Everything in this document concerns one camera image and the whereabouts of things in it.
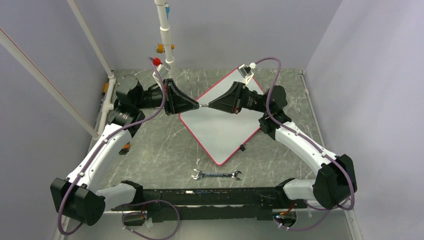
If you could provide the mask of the pink framed whiteboard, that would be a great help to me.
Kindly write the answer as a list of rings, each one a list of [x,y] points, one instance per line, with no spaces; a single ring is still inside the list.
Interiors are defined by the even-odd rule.
[[[201,94],[196,101],[208,104],[230,89],[233,82],[244,82],[233,69]],[[221,166],[230,159],[257,131],[262,112],[242,109],[230,114],[209,107],[200,107],[179,114],[179,118],[213,162]]]

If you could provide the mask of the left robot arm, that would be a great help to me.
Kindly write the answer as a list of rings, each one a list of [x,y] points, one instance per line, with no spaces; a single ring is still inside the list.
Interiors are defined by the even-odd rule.
[[[144,203],[143,186],[124,180],[101,189],[104,171],[135,136],[141,124],[161,110],[175,115],[201,106],[182,92],[171,78],[158,80],[147,89],[135,78],[129,85],[118,87],[115,94],[114,109],[93,149],[66,178],[56,178],[50,185],[60,229],[63,216],[80,225],[92,226],[105,211],[115,207],[126,205],[131,210],[139,209]]]

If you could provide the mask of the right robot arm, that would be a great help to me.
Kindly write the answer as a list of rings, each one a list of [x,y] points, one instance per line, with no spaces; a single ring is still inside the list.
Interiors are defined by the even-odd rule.
[[[229,90],[210,101],[208,107],[229,114],[244,109],[262,113],[258,120],[261,131],[288,147],[314,172],[315,179],[291,178],[281,183],[281,190],[275,194],[280,207],[287,208],[295,200],[304,200],[316,201],[325,210],[352,210],[358,190],[353,160],[346,154],[327,150],[304,133],[284,112],[287,104],[286,91],[281,85],[260,94],[235,81]]]

